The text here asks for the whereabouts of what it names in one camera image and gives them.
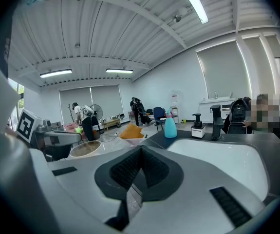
white countertop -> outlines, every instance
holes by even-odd
[[[215,102],[222,102],[222,101],[235,101],[236,98],[229,98],[229,97],[221,97],[221,98],[211,98],[211,99],[206,99],[203,101],[200,101],[199,104],[205,104],[205,103],[215,103]]]

gray counter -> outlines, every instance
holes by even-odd
[[[178,130],[176,138],[166,138],[164,131],[159,131],[152,137],[141,142],[142,145],[167,149],[171,144],[179,139],[193,139],[198,141],[212,141],[211,134],[206,133],[202,139],[191,136],[190,131]],[[269,193],[264,200],[265,204],[270,203],[274,198],[280,196],[280,139],[275,134],[253,134],[236,135],[221,134],[221,139],[217,142],[239,143],[254,147],[263,160],[269,181]],[[146,185],[139,174],[134,184],[141,191]]]

ceiling beam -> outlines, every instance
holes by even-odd
[[[62,58],[56,60],[45,61],[38,63],[37,65],[28,66],[27,68],[13,71],[13,77],[25,76],[29,73],[38,72],[43,73],[52,70],[60,70],[73,65],[87,65],[96,64],[100,66],[109,66],[112,68],[123,68],[124,66],[130,67],[131,69],[144,69],[149,70],[150,66],[143,62],[138,62],[129,59],[121,59],[116,57],[103,57],[103,56],[92,56],[92,57],[73,57],[73,58]]]
[[[46,70],[50,68],[61,68],[63,66],[76,65],[76,64],[96,64],[100,66],[115,66],[123,68],[124,66],[130,68],[150,69],[150,66],[143,62],[134,60],[121,59],[115,57],[91,56],[91,57],[73,57],[50,60],[37,64],[37,70]]]
[[[276,26],[273,25],[273,23],[270,23],[268,21],[260,21],[259,23],[248,23],[245,25],[242,25],[239,28],[239,32],[240,31],[244,31],[244,30],[250,30],[250,29],[256,29],[256,28],[280,28],[280,26]],[[221,37],[224,35],[228,35],[228,34],[232,34],[235,33],[235,29],[234,27],[231,25],[229,27],[224,27],[223,29],[218,29],[216,31],[211,32],[210,34],[207,34],[205,36],[201,36],[197,39],[194,39],[191,42],[187,43],[187,48],[192,48],[198,44],[201,44],[203,42],[206,42],[208,40],[217,38],[217,37]],[[163,62],[167,61],[168,59],[171,59],[172,57],[174,57],[175,55],[183,52],[185,50],[180,49],[179,47],[173,49],[172,51],[166,53],[164,56],[162,56],[160,59],[158,59],[156,62],[152,63],[152,69],[155,69],[156,67],[158,67],[160,64],[162,64]],[[136,76],[135,78],[132,79],[132,82],[136,81],[137,79],[139,79],[141,76],[143,76],[144,74],[146,74],[148,71],[150,70],[146,70],[145,72],[143,72],[142,74],[139,74],[138,76]]]
[[[232,0],[232,4],[233,4],[233,24],[235,26],[235,31],[237,33],[241,21],[241,0]]]
[[[27,68],[25,68],[24,70],[28,70],[29,73],[36,71],[35,67],[29,62],[29,60],[27,60],[25,55],[23,55],[21,50],[17,47],[17,45],[13,41],[11,41],[11,52],[13,55],[16,55],[18,58],[20,58],[21,60],[23,60],[25,62]],[[16,71],[16,77],[20,77],[20,76],[24,75],[24,72]]]
[[[184,43],[184,40],[173,29],[171,29],[168,24],[162,21],[159,17],[149,12],[147,9],[128,0],[95,0],[95,1],[108,2],[142,15],[147,20],[150,20],[151,22],[155,23],[163,30],[165,30],[176,41],[178,41],[178,43],[180,43],[185,49],[187,48],[186,44]]]
[[[9,70],[9,78],[16,81],[17,83],[21,84],[24,87],[27,87],[37,93],[40,93],[40,86],[36,83],[34,83],[32,80],[28,79],[28,78],[22,78],[22,77],[16,77],[15,75],[15,71],[11,68],[8,69]]]

vent grille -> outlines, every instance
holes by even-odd
[[[236,228],[251,219],[250,214],[224,187],[211,189],[210,192]]]

bowl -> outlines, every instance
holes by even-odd
[[[126,142],[128,142],[129,144],[131,144],[131,146],[137,146],[142,140],[144,140],[143,138],[122,138],[123,140],[125,140]]]
[[[71,158],[84,158],[90,156],[90,154],[94,153],[97,150],[103,149],[103,145],[101,141],[93,140],[84,142],[70,151]]]

